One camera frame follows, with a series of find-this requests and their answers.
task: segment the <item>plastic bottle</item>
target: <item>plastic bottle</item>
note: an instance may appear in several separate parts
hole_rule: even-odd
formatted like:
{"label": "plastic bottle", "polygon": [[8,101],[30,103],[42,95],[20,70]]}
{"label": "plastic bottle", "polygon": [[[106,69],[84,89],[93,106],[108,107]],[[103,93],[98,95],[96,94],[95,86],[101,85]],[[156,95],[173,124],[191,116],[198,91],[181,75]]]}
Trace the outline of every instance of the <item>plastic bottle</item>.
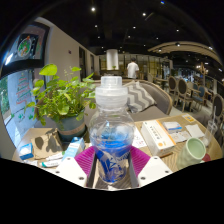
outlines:
{"label": "plastic bottle", "polygon": [[108,184],[123,179],[127,172],[135,130],[126,110],[127,95],[120,76],[102,77],[95,90],[98,110],[90,120],[90,141],[100,161],[99,176]]}

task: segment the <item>person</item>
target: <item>person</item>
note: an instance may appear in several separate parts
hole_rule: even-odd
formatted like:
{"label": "person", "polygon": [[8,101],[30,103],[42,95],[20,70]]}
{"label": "person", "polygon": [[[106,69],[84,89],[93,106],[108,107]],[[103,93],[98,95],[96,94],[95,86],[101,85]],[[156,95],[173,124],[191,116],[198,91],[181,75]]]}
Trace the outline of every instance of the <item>person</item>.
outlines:
{"label": "person", "polygon": [[135,58],[131,58],[131,62],[128,64],[127,66],[127,70],[128,70],[128,78],[130,79],[136,79],[138,76],[138,71],[139,71],[139,67],[138,65],[135,63],[136,59]]}

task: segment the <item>magenta fabric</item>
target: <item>magenta fabric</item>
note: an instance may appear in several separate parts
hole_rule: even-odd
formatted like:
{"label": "magenta fabric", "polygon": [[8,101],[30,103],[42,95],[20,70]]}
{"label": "magenta fabric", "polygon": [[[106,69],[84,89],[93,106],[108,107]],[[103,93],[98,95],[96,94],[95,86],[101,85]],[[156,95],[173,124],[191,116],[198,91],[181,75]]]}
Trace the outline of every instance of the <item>magenta fabric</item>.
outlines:
{"label": "magenta fabric", "polygon": [[91,172],[94,156],[95,151],[92,146],[75,156],[76,162],[85,172],[87,177],[89,177],[89,174]]}
{"label": "magenta fabric", "polygon": [[142,171],[146,163],[149,161],[150,156],[135,148],[134,146],[131,147],[131,160],[134,168],[134,172],[136,177],[138,177],[139,173]]}

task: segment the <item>framed picture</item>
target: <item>framed picture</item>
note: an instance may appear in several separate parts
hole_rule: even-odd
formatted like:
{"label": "framed picture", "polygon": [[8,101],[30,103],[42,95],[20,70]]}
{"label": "framed picture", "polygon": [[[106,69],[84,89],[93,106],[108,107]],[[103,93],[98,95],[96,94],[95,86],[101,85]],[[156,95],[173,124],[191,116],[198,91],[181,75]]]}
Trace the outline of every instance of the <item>framed picture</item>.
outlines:
{"label": "framed picture", "polygon": [[28,25],[11,46],[1,77],[27,68],[42,68],[49,30],[38,22]]}

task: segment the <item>bottle cap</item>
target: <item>bottle cap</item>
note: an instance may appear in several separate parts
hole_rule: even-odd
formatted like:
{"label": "bottle cap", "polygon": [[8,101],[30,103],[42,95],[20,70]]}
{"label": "bottle cap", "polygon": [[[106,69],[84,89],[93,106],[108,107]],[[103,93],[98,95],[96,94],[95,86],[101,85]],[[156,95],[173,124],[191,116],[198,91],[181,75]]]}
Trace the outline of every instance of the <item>bottle cap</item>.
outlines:
{"label": "bottle cap", "polygon": [[100,106],[124,106],[127,103],[128,88],[122,86],[121,76],[101,77],[101,86],[96,87],[96,103]]}

